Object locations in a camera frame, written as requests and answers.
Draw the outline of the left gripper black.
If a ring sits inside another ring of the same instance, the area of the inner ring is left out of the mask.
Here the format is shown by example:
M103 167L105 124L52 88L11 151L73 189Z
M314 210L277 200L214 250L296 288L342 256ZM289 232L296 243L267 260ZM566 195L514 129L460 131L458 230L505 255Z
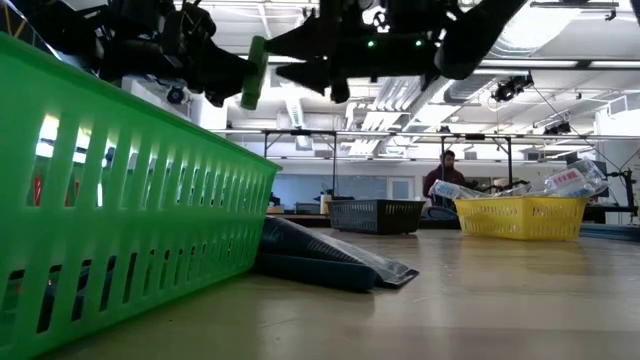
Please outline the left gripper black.
M209 12L200 8L198 2L183 2L180 9L173 2L161 2L160 14L159 47L165 61L159 73L161 81L204 90L208 102L221 108L227 98L242 91L246 78L258 74L255 63L212 44L217 28ZM213 54L212 76L204 69L209 45Z

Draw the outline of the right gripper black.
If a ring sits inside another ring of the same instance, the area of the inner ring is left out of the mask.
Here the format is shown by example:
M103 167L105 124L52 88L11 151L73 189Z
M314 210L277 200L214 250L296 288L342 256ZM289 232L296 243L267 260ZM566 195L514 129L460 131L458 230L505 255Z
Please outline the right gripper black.
M267 40L265 49L275 55L311 60L277 67L276 74L324 95L329 79L433 74L438 46L426 33L341 29L331 51L331 19L320 15ZM314 59L324 57L327 61Z

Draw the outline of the green shampoo bottle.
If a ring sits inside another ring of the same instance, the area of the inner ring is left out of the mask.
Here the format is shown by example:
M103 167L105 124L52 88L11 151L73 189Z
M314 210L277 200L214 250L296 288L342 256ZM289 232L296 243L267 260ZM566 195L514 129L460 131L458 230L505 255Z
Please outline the green shampoo bottle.
M243 109L255 110L261 96L268 64L268 52L264 37L254 36L252 38L248 61L253 66L253 72L244 78L240 105Z

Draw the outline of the green plastic basket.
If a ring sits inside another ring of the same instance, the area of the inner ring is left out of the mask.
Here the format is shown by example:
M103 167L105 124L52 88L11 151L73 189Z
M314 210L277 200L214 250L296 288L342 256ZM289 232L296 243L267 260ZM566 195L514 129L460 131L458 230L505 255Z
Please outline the green plastic basket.
M276 172L0 33L0 360L247 271ZM39 207L28 204L35 173ZM72 173L79 191L65 207Z

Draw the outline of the black plastic basket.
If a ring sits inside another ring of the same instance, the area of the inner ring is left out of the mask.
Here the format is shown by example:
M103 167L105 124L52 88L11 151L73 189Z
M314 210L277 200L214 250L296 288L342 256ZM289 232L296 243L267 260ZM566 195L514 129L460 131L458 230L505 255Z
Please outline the black plastic basket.
M340 200L328 203L331 227L374 235L410 234L418 230L424 201Z

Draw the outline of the person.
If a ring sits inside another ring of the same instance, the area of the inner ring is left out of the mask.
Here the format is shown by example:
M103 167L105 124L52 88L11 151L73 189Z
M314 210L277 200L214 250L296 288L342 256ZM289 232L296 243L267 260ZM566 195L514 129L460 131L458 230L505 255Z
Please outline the person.
M436 195L430 195L429 190L437 180L465 186L464 175L455 169L455 153L446 150L441 156L441 163L436 169L430 171L423 179L423 196L431 201L432 206L442 206L443 199Z

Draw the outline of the red plastic basket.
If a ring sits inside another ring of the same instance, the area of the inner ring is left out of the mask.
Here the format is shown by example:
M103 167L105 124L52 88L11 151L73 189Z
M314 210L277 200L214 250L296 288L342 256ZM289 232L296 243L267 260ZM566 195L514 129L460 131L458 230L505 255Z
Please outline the red plastic basket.
M41 195L42 195L42 191L44 190L44 182L45 182L44 173L35 173L33 175L31 194L28 202L30 206L35 206L35 207L40 206ZM72 173L65 191L65 197L64 197L65 207L73 207L75 205L78 191L79 191L79 180L77 179L76 175Z

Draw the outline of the yellow plastic basket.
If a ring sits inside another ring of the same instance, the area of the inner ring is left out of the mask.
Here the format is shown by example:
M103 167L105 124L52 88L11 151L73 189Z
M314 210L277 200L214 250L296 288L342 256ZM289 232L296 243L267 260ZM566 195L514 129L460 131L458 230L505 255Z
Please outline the yellow plastic basket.
M577 238L587 202L533 196L454 201L464 234L527 241Z

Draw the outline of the black computer monitor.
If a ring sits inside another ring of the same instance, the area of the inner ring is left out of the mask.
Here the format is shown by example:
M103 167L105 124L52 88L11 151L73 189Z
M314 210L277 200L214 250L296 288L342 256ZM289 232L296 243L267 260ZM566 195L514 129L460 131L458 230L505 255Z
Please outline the black computer monitor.
M605 164L600 161L593 161L588 158L583 158L570 162L567 168L577 170L582 176L581 180L601 179L608 181L606 176ZM592 197L608 197L608 189Z

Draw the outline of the black metal rig frame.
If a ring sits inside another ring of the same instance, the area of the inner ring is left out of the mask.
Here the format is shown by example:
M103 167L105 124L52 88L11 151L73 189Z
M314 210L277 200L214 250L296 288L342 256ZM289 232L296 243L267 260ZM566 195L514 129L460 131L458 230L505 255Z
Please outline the black metal rig frame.
M324 65L334 71L352 73L364 77L369 72L379 76L420 74L436 71L433 61L424 58L382 59L370 56L353 58L315 58L299 60L293 57L270 55L270 65ZM640 59L545 59L545 58L487 58L475 71L519 71L519 70L571 70L571 71L640 71Z

